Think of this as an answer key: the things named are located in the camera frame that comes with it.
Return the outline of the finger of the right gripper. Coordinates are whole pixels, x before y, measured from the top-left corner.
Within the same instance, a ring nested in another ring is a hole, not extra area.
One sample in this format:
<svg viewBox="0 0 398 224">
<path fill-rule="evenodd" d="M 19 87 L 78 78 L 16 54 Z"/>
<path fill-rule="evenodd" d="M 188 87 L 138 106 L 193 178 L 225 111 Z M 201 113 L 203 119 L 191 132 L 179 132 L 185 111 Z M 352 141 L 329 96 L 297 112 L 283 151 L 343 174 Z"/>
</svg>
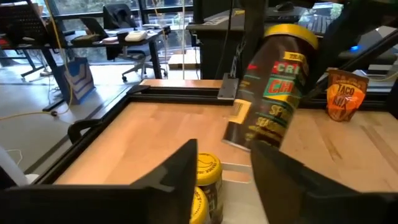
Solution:
<svg viewBox="0 0 398 224">
<path fill-rule="evenodd" d="M 317 81 L 355 39 L 382 25 L 389 12 L 388 1 L 351 0 L 343 2 L 343 10 L 327 28 L 320 42 L 307 80 L 307 95 L 317 94 Z"/>
<path fill-rule="evenodd" d="M 267 0 L 240 0 L 245 10 L 244 47 L 241 52 L 238 78 L 242 78 L 248 64 L 256 54 L 257 45 L 264 34 L 264 17 L 267 11 Z"/>
</svg>

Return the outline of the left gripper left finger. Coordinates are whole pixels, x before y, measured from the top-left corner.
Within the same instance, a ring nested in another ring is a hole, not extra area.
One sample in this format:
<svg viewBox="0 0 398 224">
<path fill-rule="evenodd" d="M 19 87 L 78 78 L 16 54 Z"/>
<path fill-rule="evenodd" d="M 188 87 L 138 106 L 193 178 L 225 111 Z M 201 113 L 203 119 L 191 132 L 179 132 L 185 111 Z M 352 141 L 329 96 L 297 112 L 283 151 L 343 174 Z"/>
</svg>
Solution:
<svg viewBox="0 0 398 224">
<path fill-rule="evenodd" d="M 1 223 L 188 223 L 197 140 L 128 185 L 26 185 L 1 191 Z"/>
</svg>

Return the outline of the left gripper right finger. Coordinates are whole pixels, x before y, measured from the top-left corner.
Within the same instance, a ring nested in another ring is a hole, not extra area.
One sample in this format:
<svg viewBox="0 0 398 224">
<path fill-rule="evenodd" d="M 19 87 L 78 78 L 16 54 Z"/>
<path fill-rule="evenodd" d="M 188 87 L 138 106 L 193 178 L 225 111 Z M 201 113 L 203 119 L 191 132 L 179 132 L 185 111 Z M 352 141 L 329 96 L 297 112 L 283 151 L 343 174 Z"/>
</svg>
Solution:
<svg viewBox="0 0 398 224">
<path fill-rule="evenodd" d="M 397 224 L 397 193 L 362 193 L 254 141 L 254 180 L 269 223 Z"/>
</svg>

